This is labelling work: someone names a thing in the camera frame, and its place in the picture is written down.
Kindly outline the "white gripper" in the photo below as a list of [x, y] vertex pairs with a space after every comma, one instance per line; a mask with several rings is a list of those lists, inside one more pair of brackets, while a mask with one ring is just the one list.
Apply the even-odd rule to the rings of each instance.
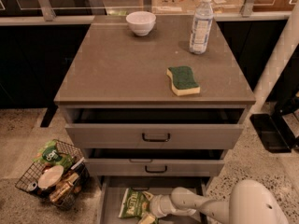
[[137, 224], [158, 224], [158, 218], [166, 217], [175, 211], [169, 195], [154, 196], [148, 191], [143, 191], [142, 194], [150, 201], [150, 213], [146, 212]]

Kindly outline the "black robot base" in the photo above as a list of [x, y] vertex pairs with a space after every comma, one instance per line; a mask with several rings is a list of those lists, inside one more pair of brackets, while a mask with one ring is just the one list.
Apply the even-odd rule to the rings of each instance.
[[275, 104], [272, 114], [252, 114], [249, 118], [263, 147], [272, 153], [299, 150], [299, 93]]

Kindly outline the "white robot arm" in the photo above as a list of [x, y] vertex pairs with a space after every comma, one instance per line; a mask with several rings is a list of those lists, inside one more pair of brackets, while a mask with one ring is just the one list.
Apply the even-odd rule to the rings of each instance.
[[233, 187], [228, 202], [208, 199], [182, 187], [175, 188], [169, 195], [151, 196], [149, 211], [138, 224], [152, 224], [168, 215], [191, 216], [196, 211], [220, 224], [289, 224], [272, 193], [261, 183], [249, 179]]

